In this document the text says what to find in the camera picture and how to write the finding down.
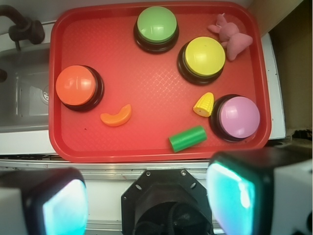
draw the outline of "pink button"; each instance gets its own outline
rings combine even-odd
[[[260,112],[252,100],[237,96],[222,106],[220,123],[230,136],[247,138],[258,129]]]

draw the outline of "yellow button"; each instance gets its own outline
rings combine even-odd
[[[199,76],[212,76],[225,64],[225,52],[222,45],[209,37],[198,37],[192,40],[185,51],[188,68]]]

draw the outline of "green button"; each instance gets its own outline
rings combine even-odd
[[[162,6],[152,6],[138,17],[137,27],[144,39],[152,43],[168,41],[175,33],[177,21],[174,14]]]

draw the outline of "toy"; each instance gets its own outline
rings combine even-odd
[[[108,126],[120,126],[125,124],[132,115],[132,107],[130,104],[125,105],[118,114],[111,115],[111,114],[101,114],[100,119],[101,121],[108,125]]]
[[[197,37],[181,48],[177,67],[188,82],[206,85],[221,75],[225,61],[225,51],[217,40]]]
[[[228,94],[215,102],[209,122],[221,139],[243,141],[259,128],[260,111],[251,99]]]
[[[214,95],[211,92],[205,93],[195,104],[193,110],[202,117],[211,116],[214,104]]]
[[[179,152],[207,139],[202,126],[196,126],[169,138],[173,151]]]
[[[134,38],[138,46],[149,53],[167,52],[175,46],[179,27],[175,15],[162,6],[143,10],[134,25]]]
[[[227,50],[227,58],[233,61],[236,56],[250,46],[252,37],[239,32],[239,28],[234,23],[228,23],[224,14],[217,16],[216,25],[209,25],[208,29],[213,33],[219,33],[222,46]]]
[[[85,112],[100,103],[104,94],[104,82],[95,69],[72,65],[61,71],[55,89],[67,108]]]

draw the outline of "sink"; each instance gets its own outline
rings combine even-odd
[[[0,52],[0,133],[48,129],[50,44]]]

